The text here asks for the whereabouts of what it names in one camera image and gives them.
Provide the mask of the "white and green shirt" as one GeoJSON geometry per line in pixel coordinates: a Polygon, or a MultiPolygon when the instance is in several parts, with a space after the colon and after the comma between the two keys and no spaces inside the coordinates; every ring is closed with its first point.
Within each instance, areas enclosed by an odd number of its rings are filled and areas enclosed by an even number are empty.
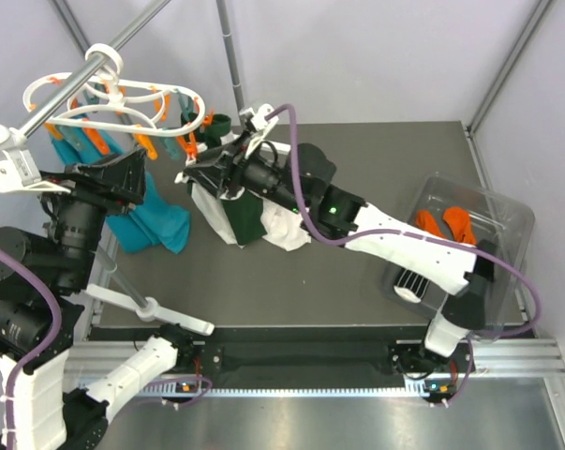
{"type": "MultiPolygon", "coordinates": [[[[184,137],[186,160],[230,143],[233,138],[231,118],[210,112],[199,129],[184,137]]],[[[190,180],[186,190],[207,224],[227,245],[244,248],[263,239],[283,250],[294,251],[311,243],[311,237],[301,228],[301,218],[274,202],[250,192],[236,200],[220,200],[190,180]]]]}

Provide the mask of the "white clip hanger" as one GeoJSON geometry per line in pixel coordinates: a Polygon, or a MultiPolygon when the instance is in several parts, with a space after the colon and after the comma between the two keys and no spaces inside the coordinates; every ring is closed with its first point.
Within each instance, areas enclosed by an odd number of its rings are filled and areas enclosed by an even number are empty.
{"type": "Polygon", "coordinates": [[[158,158],[153,138],[166,147],[176,144],[191,157],[197,154],[194,132],[215,118],[197,92],[175,84],[123,79],[124,61],[107,44],[91,46],[85,59],[93,56],[105,56],[107,61],[41,121],[55,139],[65,137],[62,128],[80,128],[99,153],[107,155],[102,134],[118,132],[130,135],[151,160],[158,158]]]}

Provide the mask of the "black white striped sock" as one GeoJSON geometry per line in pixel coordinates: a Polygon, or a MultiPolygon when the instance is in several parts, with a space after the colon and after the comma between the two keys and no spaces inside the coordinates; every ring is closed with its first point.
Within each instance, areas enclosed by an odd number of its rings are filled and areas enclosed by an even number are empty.
{"type": "Polygon", "coordinates": [[[201,184],[202,171],[201,167],[196,165],[185,166],[180,172],[175,175],[174,183],[178,184],[201,184]]]}

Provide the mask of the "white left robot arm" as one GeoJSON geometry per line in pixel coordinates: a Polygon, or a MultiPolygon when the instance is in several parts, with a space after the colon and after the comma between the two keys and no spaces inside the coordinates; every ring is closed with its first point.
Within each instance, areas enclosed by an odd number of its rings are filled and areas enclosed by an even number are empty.
{"type": "Polygon", "coordinates": [[[142,150],[44,172],[42,235],[0,228],[0,449],[93,449],[116,414],[170,370],[194,363],[192,336],[166,323],[104,379],[66,391],[65,365],[105,219],[141,205],[142,150]]]}

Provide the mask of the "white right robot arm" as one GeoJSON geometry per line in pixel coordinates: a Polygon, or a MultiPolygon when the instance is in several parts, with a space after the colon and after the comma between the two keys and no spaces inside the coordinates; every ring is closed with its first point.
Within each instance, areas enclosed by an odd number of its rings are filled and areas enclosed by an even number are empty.
{"type": "Polygon", "coordinates": [[[482,288],[491,282],[483,265],[492,254],[459,244],[396,220],[363,198],[332,183],[336,166],[315,145],[300,144],[284,166],[247,153],[237,142],[199,152],[186,161],[176,183],[192,186],[205,216],[227,243],[250,243],[224,204],[250,194],[259,200],[261,237],[293,251],[317,239],[324,244],[373,255],[440,287],[448,295],[428,326],[419,349],[422,364],[433,371],[453,361],[458,342],[484,325],[482,288]]]}

